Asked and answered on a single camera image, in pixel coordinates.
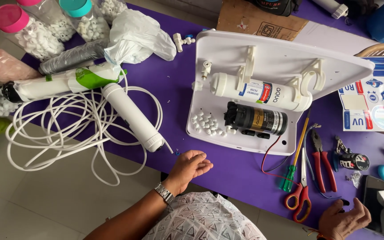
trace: phone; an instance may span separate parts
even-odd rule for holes
[[[384,201],[378,191],[384,190],[384,181],[367,175],[364,189],[364,206],[370,211],[371,222],[365,228],[384,236]]]

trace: silver watch strap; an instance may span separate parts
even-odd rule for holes
[[[158,183],[154,189],[161,195],[161,197],[163,197],[166,203],[170,204],[173,201],[173,194],[171,194],[161,183]]]

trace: teal lid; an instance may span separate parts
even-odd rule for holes
[[[91,0],[59,0],[59,4],[69,16],[74,18],[84,16],[93,6]]]

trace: patterned shirt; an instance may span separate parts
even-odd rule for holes
[[[231,202],[210,192],[176,197],[143,240],[266,240]]]

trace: pliers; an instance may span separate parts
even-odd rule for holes
[[[321,138],[315,129],[312,129],[312,141],[315,146],[316,152],[312,153],[315,160],[315,172],[317,174],[318,185],[321,193],[325,193],[323,177],[321,175],[321,158],[327,170],[328,177],[330,178],[331,188],[333,192],[337,192],[336,180],[334,179],[333,169],[327,158],[327,152],[323,151],[323,144]]]

